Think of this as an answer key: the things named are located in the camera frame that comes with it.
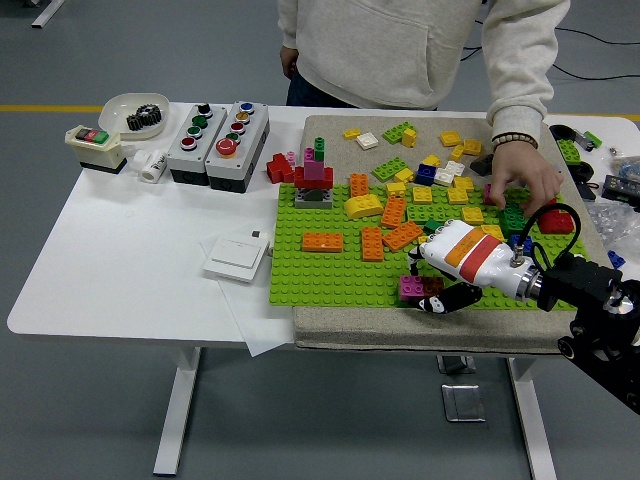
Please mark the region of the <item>person's left hand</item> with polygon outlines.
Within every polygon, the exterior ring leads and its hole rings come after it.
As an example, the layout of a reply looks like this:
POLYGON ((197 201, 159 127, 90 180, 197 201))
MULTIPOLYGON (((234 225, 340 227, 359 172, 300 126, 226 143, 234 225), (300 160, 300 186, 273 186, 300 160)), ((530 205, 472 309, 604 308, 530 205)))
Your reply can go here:
POLYGON ((490 198, 500 209, 506 206, 506 187, 514 181, 522 181, 529 188, 530 196, 521 205, 528 218, 560 192, 563 176, 534 146, 511 141, 495 148, 492 162, 490 198))

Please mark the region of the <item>person's right hand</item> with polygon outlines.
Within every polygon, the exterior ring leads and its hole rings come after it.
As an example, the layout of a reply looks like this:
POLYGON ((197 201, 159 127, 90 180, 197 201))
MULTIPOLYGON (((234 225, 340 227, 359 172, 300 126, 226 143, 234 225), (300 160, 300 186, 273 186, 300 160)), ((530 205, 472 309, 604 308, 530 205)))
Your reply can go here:
POLYGON ((297 72, 297 60, 299 51, 295 48, 282 46, 280 49, 280 61, 282 72, 288 80, 292 80, 297 72))

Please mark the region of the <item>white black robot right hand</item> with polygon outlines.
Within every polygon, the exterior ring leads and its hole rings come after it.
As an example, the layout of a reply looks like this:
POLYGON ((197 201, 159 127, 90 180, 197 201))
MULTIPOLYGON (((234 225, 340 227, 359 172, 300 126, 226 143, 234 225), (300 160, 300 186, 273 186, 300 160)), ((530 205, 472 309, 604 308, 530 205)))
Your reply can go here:
POLYGON ((446 314, 480 301, 486 287, 525 301, 535 267, 528 257, 512 265, 512 257, 513 251, 506 243, 461 220, 449 220, 408 253, 408 266, 416 275, 418 262, 424 260, 455 283, 413 304, 424 312, 446 314))

